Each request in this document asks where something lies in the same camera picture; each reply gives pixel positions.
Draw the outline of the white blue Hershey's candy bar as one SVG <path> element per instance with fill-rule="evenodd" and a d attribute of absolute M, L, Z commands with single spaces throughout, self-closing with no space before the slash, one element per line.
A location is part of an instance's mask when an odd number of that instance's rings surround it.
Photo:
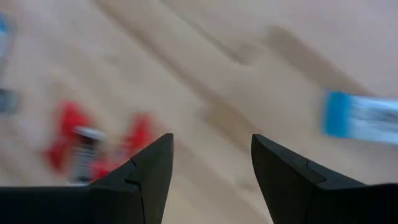
<path fill-rule="evenodd" d="M 7 58 L 7 52 L 12 42 L 12 29 L 6 15 L 0 12 L 0 67 Z"/>
<path fill-rule="evenodd" d="M 323 132 L 398 145 L 398 99 L 331 91 L 325 98 Z"/>

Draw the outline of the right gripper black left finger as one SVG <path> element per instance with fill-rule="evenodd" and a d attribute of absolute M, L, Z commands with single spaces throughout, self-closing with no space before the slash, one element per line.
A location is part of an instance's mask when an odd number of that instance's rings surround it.
<path fill-rule="evenodd" d="M 167 133 L 77 187 L 0 187 L 0 224 L 161 224 L 174 161 Z"/>

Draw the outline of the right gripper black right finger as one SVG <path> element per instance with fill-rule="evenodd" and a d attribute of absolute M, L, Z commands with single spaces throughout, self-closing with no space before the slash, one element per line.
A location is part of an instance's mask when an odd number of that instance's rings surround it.
<path fill-rule="evenodd" d="M 398 224 L 398 184 L 366 185 L 260 134 L 254 173 L 274 224 Z"/>

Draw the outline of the red KitKat candy bar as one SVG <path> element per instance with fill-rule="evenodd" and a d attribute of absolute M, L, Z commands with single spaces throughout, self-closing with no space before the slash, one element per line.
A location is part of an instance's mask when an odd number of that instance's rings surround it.
<path fill-rule="evenodd" d="M 72 149 L 78 141 L 76 129 L 90 127 L 91 119 L 76 102 L 64 101 L 59 109 L 57 129 L 51 145 L 44 151 L 50 168 L 57 174 L 67 171 Z"/>
<path fill-rule="evenodd" d="M 110 151 L 103 151 L 90 165 L 91 181 L 101 179 L 123 165 L 155 139 L 154 124 L 149 113 L 136 113 L 132 124 Z"/>

